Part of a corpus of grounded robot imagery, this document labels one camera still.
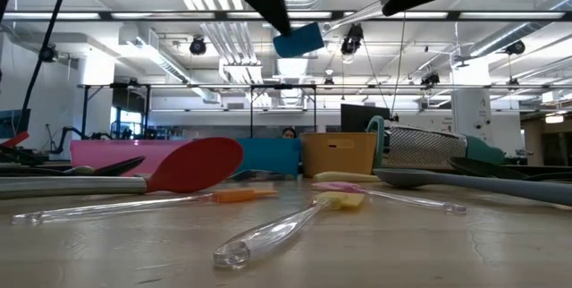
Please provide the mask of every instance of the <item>cheese grater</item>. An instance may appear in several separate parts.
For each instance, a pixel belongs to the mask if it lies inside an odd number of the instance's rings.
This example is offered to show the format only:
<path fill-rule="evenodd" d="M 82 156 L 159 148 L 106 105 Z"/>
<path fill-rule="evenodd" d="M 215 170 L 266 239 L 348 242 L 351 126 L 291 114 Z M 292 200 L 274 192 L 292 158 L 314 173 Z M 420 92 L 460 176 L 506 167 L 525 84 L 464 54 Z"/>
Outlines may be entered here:
<path fill-rule="evenodd" d="M 474 137 L 406 126 L 384 121 L 380 116 L 372 118 L 367 130 L 378 133 L 375 167 L 449 169 L 451 157 L 469 157 L 493 164 L 504 158 L 500 149 Z M 379 135 L 383 135 L 383 144 Z"/>

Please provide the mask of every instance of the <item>pink spatula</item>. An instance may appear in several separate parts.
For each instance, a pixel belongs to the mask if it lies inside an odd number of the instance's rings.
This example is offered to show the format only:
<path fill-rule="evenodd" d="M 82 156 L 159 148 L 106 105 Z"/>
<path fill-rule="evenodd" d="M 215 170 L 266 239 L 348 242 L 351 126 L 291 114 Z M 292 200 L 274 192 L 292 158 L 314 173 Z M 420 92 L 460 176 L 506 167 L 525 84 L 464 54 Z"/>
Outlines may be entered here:
<path fill-rule="evenodd" d="M 397 201 L 408 203 L 418 207 L 435 208 L 443 210 L 445 212 L 459 214 L 459 215 L 463 215 L 467 212 L 467 207 L 459 204 L 440 202 L 432 199 L 420 199 L 405 195 L 385 193 L 381 191 L 365 190 L 362 189 L 361 186 L 350 182 L 318 182 L 318 183 L 313 183 L 312 186 L 314 186 L 318 190 L 323 190 L 323 191 L 344 191 L 347 193 L 363 193 L 376 196 L 379 198 L 395 199 Z"/>

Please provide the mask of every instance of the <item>computer monitor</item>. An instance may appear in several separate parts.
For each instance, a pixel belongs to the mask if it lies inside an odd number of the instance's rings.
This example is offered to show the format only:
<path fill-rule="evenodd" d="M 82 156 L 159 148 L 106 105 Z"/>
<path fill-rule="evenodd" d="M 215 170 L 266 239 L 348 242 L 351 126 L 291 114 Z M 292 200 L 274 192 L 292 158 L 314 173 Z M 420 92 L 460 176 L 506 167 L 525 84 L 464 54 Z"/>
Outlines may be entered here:
<path fill-rule="evenodd" d="M 365 132 L 369 121 L 374 116 L 381 116 L 385 120 L 391 117 L 388 108 L 374 106 L 358 106 L 341 104 L 341 131 Z"/>

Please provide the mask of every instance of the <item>gray spatula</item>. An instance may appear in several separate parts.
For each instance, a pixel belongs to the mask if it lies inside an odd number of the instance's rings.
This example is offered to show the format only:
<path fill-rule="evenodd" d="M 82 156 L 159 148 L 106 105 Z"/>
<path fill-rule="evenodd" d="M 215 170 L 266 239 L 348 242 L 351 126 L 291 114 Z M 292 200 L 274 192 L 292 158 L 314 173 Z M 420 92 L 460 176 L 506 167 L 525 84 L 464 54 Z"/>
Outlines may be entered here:
<path fill-rule="evenodd" d="M 412 173 L 387 169 L 374 169 L 374 173 L 383 182 L 400 188 L 415 188 L 432 184 L 452 185 L 572 206 L 572 186 L 568 184 L 522 182 L 453 174 Z"/>

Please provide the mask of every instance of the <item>wooden table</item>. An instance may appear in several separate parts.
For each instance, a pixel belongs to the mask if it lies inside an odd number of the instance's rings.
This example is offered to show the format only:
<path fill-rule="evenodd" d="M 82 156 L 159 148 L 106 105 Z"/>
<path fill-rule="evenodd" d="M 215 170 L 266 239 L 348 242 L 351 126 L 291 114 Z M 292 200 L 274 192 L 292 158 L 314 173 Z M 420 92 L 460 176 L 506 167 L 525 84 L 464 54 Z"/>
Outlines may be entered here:
<path fill-rule="evenodd" d="M 312 196 L 304 182 L 250 185 L 275 187 L 280 197 L 39 226 L 9 225 L 9 216 L 118 198 L 1 201 L 1 286 L 570 286 L 572 212 L 442 186 L 391 191 L 466 204 L 466 216 L 370 199 L 358 212 L 323 213 L 289 250 L 255 267 L 239 272 L 214 269 L 213 251 L 227 239 L 306 206 Z"/>

